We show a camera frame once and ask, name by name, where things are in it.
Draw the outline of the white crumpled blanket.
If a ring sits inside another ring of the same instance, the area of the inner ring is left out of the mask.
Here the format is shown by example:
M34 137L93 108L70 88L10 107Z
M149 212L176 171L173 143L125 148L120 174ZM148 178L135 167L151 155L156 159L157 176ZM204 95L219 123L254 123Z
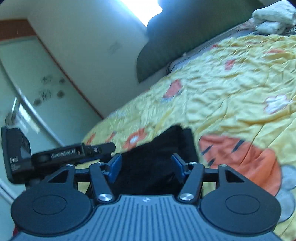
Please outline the white crumpled blanket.
M255 30L263 35L281 35L295 26L295 7L289 1L277 1L265 8L256 9L252 16Z

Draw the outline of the yellow floral bedspread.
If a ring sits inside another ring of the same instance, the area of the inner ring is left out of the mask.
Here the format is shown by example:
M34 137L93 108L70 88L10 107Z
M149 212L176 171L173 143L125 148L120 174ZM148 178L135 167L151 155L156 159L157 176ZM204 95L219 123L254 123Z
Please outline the yellow floral bedspread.
M295 29L231 37L160 79L85 136L120 153L190 128L206 167L225 163L274 195L275 233L295 240Z

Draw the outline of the grey striped pillow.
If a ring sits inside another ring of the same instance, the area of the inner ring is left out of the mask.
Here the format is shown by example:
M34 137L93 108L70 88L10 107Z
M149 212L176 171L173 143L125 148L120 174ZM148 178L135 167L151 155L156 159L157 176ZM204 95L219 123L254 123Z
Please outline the grey striped pillow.
M193 60L193 59L203 55L204 53L210 51L211 49L215 48L215 45L220 43L224 39L237 38L237 37L242 37L242 36L251 35L251 34L254 34L254 31L252 31L252 30L236 30L235 28L227 30L224 33L221 33L220 35L217 35L217 36L213 37L212 39L204 42L203 44L197 46L192 51L184 53L182 57L171 62L166 68L166 75L182 68L184 65L186 65L191 60Z

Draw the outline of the grey scalloped headboard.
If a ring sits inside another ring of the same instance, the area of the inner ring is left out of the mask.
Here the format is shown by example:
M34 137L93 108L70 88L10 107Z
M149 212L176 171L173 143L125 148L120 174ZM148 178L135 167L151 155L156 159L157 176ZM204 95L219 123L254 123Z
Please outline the grey scalloped headboard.
M137 57L137 79L145 81L167 64L247 21L261 1L158 1L162 12L147 25L148 42Z

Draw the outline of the black pants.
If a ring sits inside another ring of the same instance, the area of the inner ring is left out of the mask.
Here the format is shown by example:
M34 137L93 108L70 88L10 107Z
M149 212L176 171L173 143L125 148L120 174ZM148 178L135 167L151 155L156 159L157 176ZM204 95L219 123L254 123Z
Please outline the black pants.
M171 126L151 142L122 153L121 171L109 185L112 193L177 196L183 185L173 170L173 154L186 163L199 161L190 128Z

